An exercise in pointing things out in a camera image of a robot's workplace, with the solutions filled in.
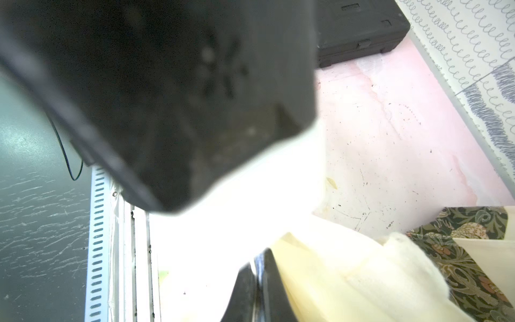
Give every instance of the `black plastic object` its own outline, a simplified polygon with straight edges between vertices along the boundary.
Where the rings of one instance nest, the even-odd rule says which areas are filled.
[[[395,0],[317,0],[318,65],[387,53],[410,24]]]
[[[291,309],[272,251],[267,248],[238,273],[221,322],[298,322]]]
[[[0,63],[145,210],[315,119],[311,0],[0,2]]]
[[[256,299],[257,279],[250,264],[238,273],[231,299],[221,322],[253,322],[254,303]]]

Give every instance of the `grey table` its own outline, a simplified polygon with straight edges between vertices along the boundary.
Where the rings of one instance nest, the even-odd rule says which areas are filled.
[[[91,170],[3,76],[0,155],[0,321],[83,321]]]

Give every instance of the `green floral pattern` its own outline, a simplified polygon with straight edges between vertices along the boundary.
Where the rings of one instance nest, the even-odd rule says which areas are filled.
[[[515,310],[453,238],[503,239],[507,222],[504,208],[445,208],[432,223],[407,233],[447,279],[451,300],[478,322],[513,322]]]

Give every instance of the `cable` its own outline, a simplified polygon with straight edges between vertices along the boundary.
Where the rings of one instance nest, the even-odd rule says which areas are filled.
[[[66,155],[66,151],[64,150],[64,146],[61,141],[61,137],[59,136],[59,132],[57,132],[56,125],[54,124],[54,122],[52,121],[50,116],[48,116],[48,113],[45,112],[45,114],[46,114],[46,117],[48,118],[48,120],[50,121],[50,125],[52,125],[52,129],[54,129],[54,133],[56,134],[57,141],[59,141],[59,145],[61,146],[61,151],[63,152],[64,160],[66,161],[66,166],[68,167],[68,173],[70,174],[70,177],[72,178],[73,181],[77,181],[77,179],[80,177],[80,174],[82,173],[82,167],[84,166],[84,161],[80,160],[79,174],[77,175],[77,177],[74,178],[73,174],[72,174],[72,169],[70,169],[70,163],[68,162],[68,156]]]

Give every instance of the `white perforated strip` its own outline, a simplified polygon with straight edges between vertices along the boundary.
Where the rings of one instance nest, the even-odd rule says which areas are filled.
[[[90,237],[84,322],[108,321],[110,178],[98,165],[91,178]]]

